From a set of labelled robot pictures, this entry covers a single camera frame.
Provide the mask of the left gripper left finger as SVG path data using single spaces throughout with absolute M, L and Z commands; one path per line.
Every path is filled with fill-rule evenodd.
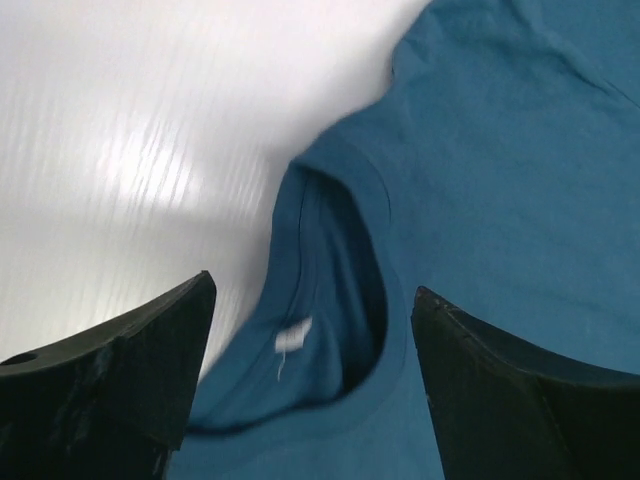
M 1 365 L 5 479 L 163 479 L 185 435 L 216 301 L 201 272 Z

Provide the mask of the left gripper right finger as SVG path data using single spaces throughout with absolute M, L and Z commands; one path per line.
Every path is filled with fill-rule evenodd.
M 425 287 L 412 328 L 446 478 L 638 478 L 638 375 L 540 348 Z

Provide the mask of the teal blue t shirt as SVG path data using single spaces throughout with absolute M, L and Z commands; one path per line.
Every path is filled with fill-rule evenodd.
M 287 169 L 260 300 L 171 478 L 441 478 L 421 286 L 638 369 L 638 3 L 435 1 L 392 73 Z

